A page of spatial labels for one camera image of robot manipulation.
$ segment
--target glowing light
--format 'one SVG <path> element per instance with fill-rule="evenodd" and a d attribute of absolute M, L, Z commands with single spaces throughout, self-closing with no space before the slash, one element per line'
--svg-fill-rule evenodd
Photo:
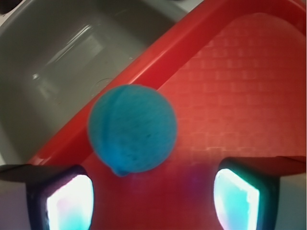
<path fill-rule="evenodd" d="M 94 208 L 93 183 L 77 175 L 47 199 L 50 230 L 88 230 Z"/>
<path fill-rule="evenodd" d="M 259 190 L 229 169 L 221 169 L 214 181 L 214 205 L 225 230 L 255 230 Z"/>

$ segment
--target blue ball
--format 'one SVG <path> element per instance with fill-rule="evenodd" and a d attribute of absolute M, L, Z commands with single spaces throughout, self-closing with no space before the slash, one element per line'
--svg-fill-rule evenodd
<path fill-rule="evenodd" d="M 150 170 L 167 159 L 177 137 L 169 102 L 157 91 L 123 85 L 94 105 L 88 126 L 99 158 L 118 176 Z"/>

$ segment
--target blue led light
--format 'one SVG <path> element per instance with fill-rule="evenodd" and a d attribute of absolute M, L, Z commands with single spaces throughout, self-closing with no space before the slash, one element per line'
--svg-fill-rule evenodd
<path fill-rule="evenodd" d="M 93 183 L 77 175 L 47 198 L 50 230 L 88 230 L 94 208 Z"/>
<path fill-rule="evenodd" d="M 229 169 L 221 169 L 214 181 L 214 205 L 225 230 L 255 230 L 259 190 Z"/>

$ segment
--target red tray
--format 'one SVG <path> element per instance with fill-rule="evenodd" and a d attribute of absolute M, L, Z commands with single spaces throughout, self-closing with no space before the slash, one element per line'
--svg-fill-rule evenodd
<path fill-rule="evenodd" d="M 178 119 L 169 159 L 119 178 L 86 125 L 106 91 L 153 87 Z M 296 0 L 206 0 L 118 75 L 29 162 L 81 164 L 94 182 L 92 229 L 220 229 L 213 205 L 227 156 L 306 155 L 306 7 Z"/>

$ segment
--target textured red surface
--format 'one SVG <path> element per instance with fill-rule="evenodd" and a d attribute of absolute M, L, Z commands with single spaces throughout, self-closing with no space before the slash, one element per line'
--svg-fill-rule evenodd
<path fill-rule="evenodd" d="M 220 160 L 306 155 L 305 42 L 266 14 L 222 30 L 159 89 L 179 124 L 165 163 L 125 178 L 95 155 L 83 163 L 97 180 L 93 229 L 220 229 L 213 205 Z"/>
<path fill-rule="evenodd" d="M 220 229 L 213 179 L 221 159 L 306 155 L 305 18 L 292 0 L 206 0 L 101 92 L 139 83 L 168 98 L 178 139 L 159 167 L 119 178 L 92 153 L 94 101 L 30 162 L 82 162 L 94 182 L 92 229 Z"/>

